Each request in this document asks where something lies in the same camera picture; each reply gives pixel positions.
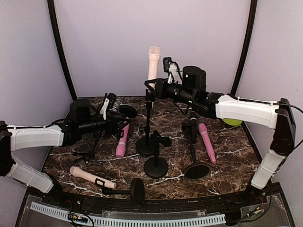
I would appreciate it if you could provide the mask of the black stand holding beige microphone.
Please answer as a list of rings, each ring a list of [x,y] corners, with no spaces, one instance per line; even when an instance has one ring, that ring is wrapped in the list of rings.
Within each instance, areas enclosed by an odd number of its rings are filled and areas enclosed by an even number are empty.
[[[150,115],[151,115],[151,109],[153,106],[153,102],[155,99],[145,99],[146,101],[146,110],[147,110],[147,116],[146,116],[146,126],[144,127],[145,136],[141,137],[137,140],[135,148],[138,154],[149,157],[153,154],[151,146],[149,144],[150,141]]]

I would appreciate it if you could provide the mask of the black round-base desk stand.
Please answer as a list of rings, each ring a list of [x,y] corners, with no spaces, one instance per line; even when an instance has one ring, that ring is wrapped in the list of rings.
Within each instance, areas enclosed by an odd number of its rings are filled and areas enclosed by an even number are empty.
[[[144,163],[144,172],[152,179],[160,179],[167,174],[169,169],[167,161],[159,157],[160,144],[164,147],[171,147],[172,141],[169,137],[161,136],[160,133],[155,130],[150,136],[150,144],[153,150],[153,157]]]

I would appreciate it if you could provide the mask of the large pink microphone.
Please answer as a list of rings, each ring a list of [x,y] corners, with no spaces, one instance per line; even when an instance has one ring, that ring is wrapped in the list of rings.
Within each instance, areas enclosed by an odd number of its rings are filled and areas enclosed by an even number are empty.
[[[208,156],[211,160],[212,163],[216,162],[216,157],[215,157],[215,153],[214,153],[214,149],[212,146],[212,143],[210,141],[210,138],[208,136],[208,131],[207,131],[207,127],[205,126],[205,124],[201,123],[198,126],[199,129],[199,133],[202,136],[206,151],[208,153]]]

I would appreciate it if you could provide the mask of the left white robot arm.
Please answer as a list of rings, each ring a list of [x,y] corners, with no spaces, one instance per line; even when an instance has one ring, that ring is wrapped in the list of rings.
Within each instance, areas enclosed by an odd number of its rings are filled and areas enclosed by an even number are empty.
[[[100,137],[120,136],[137,112],[128,105],[119,106],[117,111],[113,110],[113,106],[113,101],[108,98],[97,109],[89,100],[78,99],[71,103],[65,119],[46,126],[13,126],[1,121],[0,175],[36,188],[48,194],[49,200],[56,206],[63,206],[67,196],[58,189],[61,186],[56,179],[13,157],[12,152],[24,148],[72,146],[88,133],[97,133]]]

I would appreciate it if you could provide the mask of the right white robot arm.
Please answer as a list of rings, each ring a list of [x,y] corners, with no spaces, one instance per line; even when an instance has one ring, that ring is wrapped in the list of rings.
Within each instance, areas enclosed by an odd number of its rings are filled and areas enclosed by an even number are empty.
[[[256,123],[274,129],[269,151],[253,175],[250,187],[242,194],[242,202],[252,205],[284,159],[295,149],[296,125],[289,101],[259,101],[206,91],[206,72],[196,66],[182,70],[182,83],[157,77],[158,67],[149,65],[145,86],[154,97],[170,98],[191,107],[197,114],[212,119],[232,119]]]

